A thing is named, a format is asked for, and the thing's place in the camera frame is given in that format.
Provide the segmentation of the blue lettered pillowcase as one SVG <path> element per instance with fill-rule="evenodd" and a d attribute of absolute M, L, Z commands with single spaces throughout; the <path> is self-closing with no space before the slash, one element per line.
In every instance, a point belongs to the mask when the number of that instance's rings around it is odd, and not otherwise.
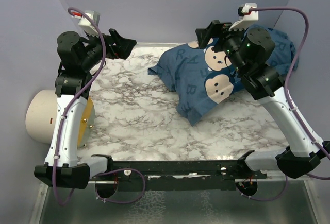
<path fill-rule="evenodd" d="M 171 48 L 147 70 L 179 95 L 177 112 L 192 126 L 217 104 L 244 89 L 225 53 L 214 51 L 216 42 L 216 38 L 210 39 L 205 49 L 199 48 L 197 41 Z"/>

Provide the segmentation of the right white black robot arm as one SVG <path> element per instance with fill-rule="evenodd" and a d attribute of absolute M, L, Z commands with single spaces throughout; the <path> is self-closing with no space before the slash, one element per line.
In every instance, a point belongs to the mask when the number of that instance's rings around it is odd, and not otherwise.
<path fill-rule="evenodd" d="M 239 159 L 237 173 L 249 178 L 258 170 L 280 170 L 296 179 L 313 171 L 329 153 L 329 142 L 315 133 L 285 92 L 285 81 L 278 71 L 267 65 L 275 42 L 261 28 L 231 29 L 231 23 L 212 21 L 195 33 L 200 48 L 216 38 L 216 52 L 222 51 L 234 66 L 245 89 L 273 117 L 285 136 L 288 147 L 279 151 L 251 151 Z"/>

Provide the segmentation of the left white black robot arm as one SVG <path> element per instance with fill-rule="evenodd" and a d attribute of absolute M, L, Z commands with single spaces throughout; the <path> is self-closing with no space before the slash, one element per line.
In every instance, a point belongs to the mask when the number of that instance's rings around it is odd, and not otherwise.
<path fill-rule="evenodd" d="M 60 67 L 55 81 L 57 115 L 51 146 L 42 165 L 37 165 L 34 175 L 51 187 L 86 188 L 89 179 L 98 175 L 103 180 L 113 176 L 114 167 L 108 164 L 110 156 L 92 156 L 79 164 L 77 143 L 83 112 L 87 107 L 90 73 L 105 56 L 109 59 L 127 59 L 137 42 L 127 39 L 110 28 L 109 34 L 100 38 L 81 37 L 74 31 L 63 32 L 57 38 Z"/>

